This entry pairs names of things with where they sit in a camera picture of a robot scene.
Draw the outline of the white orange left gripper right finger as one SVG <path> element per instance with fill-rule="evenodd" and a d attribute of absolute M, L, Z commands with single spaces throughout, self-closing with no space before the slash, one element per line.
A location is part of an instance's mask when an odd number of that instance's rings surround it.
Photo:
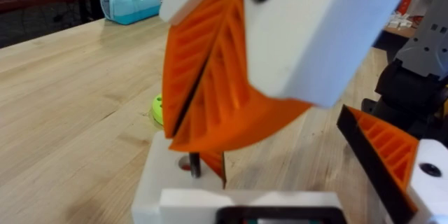
<path fill-rule="evenodd" d="M 337 127 L 386 211 L 386 223 L 447 224 L 447 147 L 343 106 Z"/>

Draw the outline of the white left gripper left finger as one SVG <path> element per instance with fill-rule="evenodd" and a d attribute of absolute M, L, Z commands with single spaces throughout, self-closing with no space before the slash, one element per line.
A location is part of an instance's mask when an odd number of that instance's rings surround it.
<path fill-rule="evenodd" d="M 187 153 L 169 149 L 172 140 L 165 133 L 155 133 L 132 203 L 134 223 L 162 222 L 160 198 L 166 188 L 220 190 L 223 181 L 204 161 L 200 161 L 201 176 L 194 178 Z"/>

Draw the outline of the finger of the white orange right gripper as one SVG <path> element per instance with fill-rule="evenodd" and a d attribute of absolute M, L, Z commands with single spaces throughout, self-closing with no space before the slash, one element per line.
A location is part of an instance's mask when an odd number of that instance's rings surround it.
<path fill-rule="evenodd" d="M 230 0 L 171 149 L 231 151 L 340 98 L 399 0 Z"/>
<path fill-rule="evenodd" d="M 164 0 L 170 25 L 162 74 L 164 134 L 179 134 L 200 85 L 230 0 Z"/>

